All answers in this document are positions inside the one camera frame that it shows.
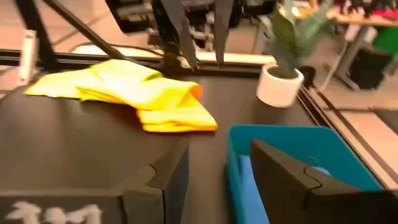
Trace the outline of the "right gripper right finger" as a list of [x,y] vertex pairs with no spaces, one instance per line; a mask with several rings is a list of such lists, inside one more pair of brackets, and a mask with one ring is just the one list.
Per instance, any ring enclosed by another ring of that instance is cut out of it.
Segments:
[[270,223],[397,223],[395,190],[361,190],[260,139],[251,165]]

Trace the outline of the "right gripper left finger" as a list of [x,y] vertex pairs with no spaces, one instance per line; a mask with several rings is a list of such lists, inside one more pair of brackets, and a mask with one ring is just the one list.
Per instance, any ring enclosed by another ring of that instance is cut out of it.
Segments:
[[180,223],[188,142],[102,189],[2,190],[1,223]]

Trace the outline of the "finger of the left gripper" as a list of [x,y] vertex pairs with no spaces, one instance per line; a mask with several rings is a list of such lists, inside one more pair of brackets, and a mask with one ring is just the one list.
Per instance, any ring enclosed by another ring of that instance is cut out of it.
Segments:
[[180,51],[194,70],[198,66],[196,50],[190,36],[189,21],[185,15],[185,8],[181,0],[161,0],[161,3],[178,34]]
[[233,0],[215,1],[215,34],[214,46],[216,61],[219,65],[224,62],[226,38],[228,36],[229,19],[233,8]]

